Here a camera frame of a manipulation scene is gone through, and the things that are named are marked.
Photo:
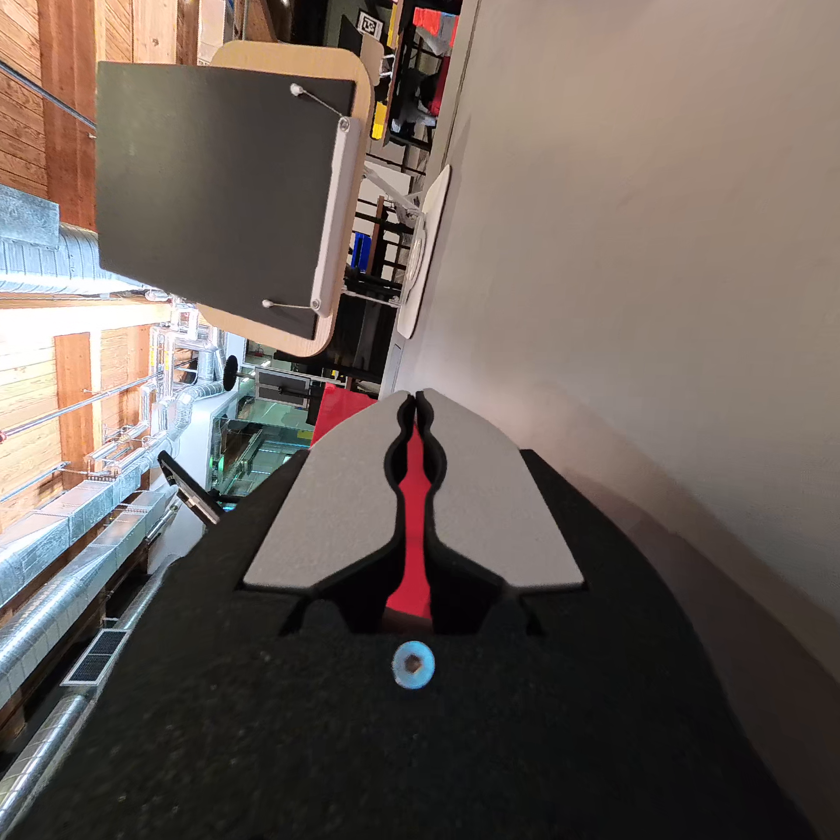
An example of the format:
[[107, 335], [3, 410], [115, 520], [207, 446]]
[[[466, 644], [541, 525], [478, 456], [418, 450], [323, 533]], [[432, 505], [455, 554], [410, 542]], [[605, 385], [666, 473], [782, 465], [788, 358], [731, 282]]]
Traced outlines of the wood-framed black board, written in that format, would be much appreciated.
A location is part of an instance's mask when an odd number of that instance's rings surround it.
[[101, 267], [297, 358], [339, 315], [370, 73], [346, 49], [230, 41], [208, 66], [98, 66]]

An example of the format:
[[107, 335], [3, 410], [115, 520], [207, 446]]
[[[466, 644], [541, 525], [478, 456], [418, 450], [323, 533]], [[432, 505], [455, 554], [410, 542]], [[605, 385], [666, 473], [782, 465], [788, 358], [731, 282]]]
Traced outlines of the red storage bin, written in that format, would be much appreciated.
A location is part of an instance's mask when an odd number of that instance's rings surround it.
[[[367, 395], [326, 384], [311, 444], [315, 445], [329, 431], [372, 404], [373, 399]], [[383, 627], [428, 629], [432, 626], [424, 558], [425, 500], [430, 487], [424, 471], [424, 445], [415, 427], [406, 446], [406, 471], [400, 484], [406, 512], [405, 570], [402, 582], [385, 606]]]

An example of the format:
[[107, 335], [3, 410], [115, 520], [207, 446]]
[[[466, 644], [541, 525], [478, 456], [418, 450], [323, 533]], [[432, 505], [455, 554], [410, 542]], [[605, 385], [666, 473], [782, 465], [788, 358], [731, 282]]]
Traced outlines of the large round silver duct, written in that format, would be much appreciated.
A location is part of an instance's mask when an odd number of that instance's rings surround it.
[[100, 266], [98, 235], [59, 205], [1, 185], [1, 292], [96, 297], [151, 287]]

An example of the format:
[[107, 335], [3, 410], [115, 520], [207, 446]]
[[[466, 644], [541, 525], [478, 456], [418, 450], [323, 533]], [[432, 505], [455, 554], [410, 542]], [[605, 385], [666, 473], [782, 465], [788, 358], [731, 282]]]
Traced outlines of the orange traffic cone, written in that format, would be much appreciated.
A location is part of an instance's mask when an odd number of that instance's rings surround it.
[[413, 10], [414, 27], [438, 56], [453, 47], [458, 24], [457, 14], [424, 6], [416, 6]]

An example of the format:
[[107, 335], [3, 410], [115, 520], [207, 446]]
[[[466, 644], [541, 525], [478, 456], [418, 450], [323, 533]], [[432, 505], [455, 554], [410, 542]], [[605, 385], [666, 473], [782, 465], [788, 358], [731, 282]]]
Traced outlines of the rectangular silver duct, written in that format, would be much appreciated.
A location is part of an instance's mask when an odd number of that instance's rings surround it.
[[140, 490], [132, 470], [113, 481], [88, 479], [41, 509], [30, 512], [1, 537], [1, 605], [15, 599], [100, 521], [114, 511], [160, 515], [174, 490]]

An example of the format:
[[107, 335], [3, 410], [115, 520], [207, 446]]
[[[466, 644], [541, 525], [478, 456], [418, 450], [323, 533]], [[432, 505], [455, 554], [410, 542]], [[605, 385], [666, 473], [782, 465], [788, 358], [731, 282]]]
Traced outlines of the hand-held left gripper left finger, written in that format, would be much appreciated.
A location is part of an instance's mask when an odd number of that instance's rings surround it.
[[342, 420], [308, 451], [248, 567], [247, 587], [387, 599], [405, 569], [400, 489], [414, 398], [394, 392]]

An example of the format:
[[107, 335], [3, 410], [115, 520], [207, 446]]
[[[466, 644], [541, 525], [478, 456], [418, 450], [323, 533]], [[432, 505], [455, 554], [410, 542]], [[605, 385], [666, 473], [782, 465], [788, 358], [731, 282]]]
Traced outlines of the grey desk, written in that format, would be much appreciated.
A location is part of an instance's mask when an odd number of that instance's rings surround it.
[[464, 2], [394, 384], [535, 450], [838, 838], [838, 2]]

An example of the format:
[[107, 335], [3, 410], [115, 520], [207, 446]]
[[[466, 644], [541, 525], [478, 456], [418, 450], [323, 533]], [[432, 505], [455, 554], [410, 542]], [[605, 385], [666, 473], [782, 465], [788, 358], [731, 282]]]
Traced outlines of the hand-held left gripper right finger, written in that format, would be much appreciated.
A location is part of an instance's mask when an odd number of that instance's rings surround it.
[[432, 482], [434, 536], [515, 592], [582, 588], [585, 578], [518, 446], [497, 426], [432, 388], [416, 394]]

